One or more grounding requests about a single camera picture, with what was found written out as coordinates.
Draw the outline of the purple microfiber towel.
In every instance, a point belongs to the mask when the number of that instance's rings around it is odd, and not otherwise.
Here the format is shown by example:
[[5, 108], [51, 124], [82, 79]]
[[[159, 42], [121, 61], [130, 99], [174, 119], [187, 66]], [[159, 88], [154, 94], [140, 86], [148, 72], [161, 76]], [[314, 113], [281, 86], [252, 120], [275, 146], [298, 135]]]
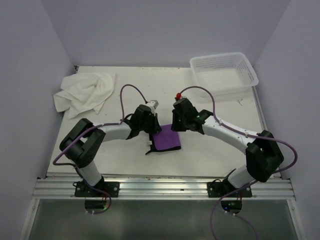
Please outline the purple microfiber towel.
[[181, 141], [178, 132], [172, 131], [172, 125], [162, 125], [161, 131], [154, 134], [149, 134], [150, 150], [145, 153], [163, 153], [177, 151], [182, 149]]

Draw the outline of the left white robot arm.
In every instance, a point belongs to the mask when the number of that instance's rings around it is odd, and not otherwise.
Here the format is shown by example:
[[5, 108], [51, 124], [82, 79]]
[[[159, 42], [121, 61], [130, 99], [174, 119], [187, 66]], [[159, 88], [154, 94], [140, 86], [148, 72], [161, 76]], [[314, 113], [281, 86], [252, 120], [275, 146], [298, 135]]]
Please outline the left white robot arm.
[[158, 122], [157, 107], [156, 100], [141, 104], [122, 123], [95, 125], [90, 120], [82, 118], [61, 141], [61, 154], [72, 161], [71, 165], [78, 170], [80, 177], [87, 184], [87, 192], [92, 196], [99, 196], [104, 190], [103, 176], [94, 163], [101, 144], [113, 140], [130, 140], [140, 132], [159, 133], [162, 129]]

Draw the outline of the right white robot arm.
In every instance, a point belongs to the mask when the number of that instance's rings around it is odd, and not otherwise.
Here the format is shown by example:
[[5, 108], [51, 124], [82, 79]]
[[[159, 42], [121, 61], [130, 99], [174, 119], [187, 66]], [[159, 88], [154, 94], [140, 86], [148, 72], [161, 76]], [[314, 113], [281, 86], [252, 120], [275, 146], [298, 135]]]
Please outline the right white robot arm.
[[212, 112], [197, 111], [187, 98], [173, 104], [171, 129], [174, 132], [190, 130], [217, 138], [245, 155], [245, 165], [232, 170], [219, 186], [227, 196], [235, 196], [241, 187], [253, 181], [265, 183], [284, 161], [278, 144], [270, 140], [274, 136], [269, 131], [257, 133], [234, 125], [227, 128]]

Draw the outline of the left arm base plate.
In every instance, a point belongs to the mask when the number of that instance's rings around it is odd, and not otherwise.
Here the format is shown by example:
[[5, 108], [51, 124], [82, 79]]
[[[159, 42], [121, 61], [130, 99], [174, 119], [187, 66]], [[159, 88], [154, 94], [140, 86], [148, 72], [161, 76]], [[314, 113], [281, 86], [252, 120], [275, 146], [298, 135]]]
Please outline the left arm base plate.
[[95, 186], [88, 186], [84, 181], [74, 182], [74, 196], [78, 198], [98, 198], [107, 193], [111, 198], [117, 198], [120, 191], [118, 181], [102, 181]]

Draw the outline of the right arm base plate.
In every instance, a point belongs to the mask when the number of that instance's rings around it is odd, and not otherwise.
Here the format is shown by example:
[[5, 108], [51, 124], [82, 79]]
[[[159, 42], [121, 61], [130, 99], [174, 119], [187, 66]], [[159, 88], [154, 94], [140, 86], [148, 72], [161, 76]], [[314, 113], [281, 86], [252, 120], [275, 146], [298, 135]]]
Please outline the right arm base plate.
[[[226, 194], [229, 194], [232, 191], [235, 191], [236, 188], [233, 187], [226, 180], [215, 179], [213, 181], [206, 183], [207, 194], [209, 198], [221, 198]], [[244, 190], [237, 190], [237, 192], [229, 195], [229, 198], [251, 198], [253, 196], [252, 190], [250, 187], [245, 188]]]

